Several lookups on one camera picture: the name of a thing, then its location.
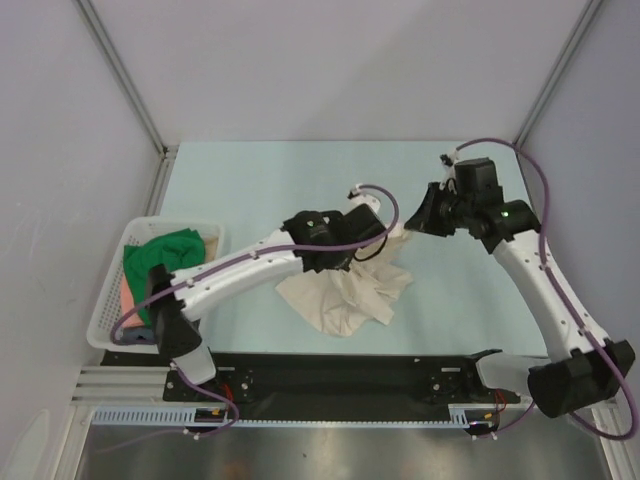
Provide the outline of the cream t shirt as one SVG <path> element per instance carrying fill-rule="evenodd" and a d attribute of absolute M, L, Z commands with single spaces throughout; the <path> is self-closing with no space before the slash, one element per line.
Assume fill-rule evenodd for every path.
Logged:
<path fill-rule="evenodd" d="M 277 284 L 276 291 L 326 335 L 349 337 L 369 321 L 387 326 L 394 317 L 392 305 L 413 282 L 409 271 L 394 264 L 410 239 L 398 223 L 386 239 L 357 251 L 347 271 L 297 274 Z"/>

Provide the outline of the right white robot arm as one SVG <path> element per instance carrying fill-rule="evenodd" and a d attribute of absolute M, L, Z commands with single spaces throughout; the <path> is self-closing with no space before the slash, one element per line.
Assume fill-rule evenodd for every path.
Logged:
<path fill-rule="evenodd" d="M 628 394 L 626 376 L 635 361 L 628 341 L 611 337 L 588 314 L 565 277 L 554 272 L 542 228 L 522 200 L 505 201 L 500 186 L 457 195 L 432 182 L 406 229 L 452 236 L 465 229 L 506 271 L 544 340 L 544 358 L 491 353 L 463 373 L 461 388 L 473 401 L 496 389 L 531 397 L 549 418 Z"/>

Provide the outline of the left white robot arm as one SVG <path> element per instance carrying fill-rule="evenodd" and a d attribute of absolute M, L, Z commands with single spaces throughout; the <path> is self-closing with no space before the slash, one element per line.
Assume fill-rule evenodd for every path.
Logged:
<path fill-rule="evenodd" d="M 159 353 L 186 378 L 187 389 L 197 398 L 214 397 L 221 376 L 197 322 L 221 301 L 273 279 L 309 271 L 346 271 L 357 250 L 388 233 L 366 204 L 345 214 L 306 210 L 239 253 L 174 272 L 163 265 L 153 267 L 145 309 Z"/>

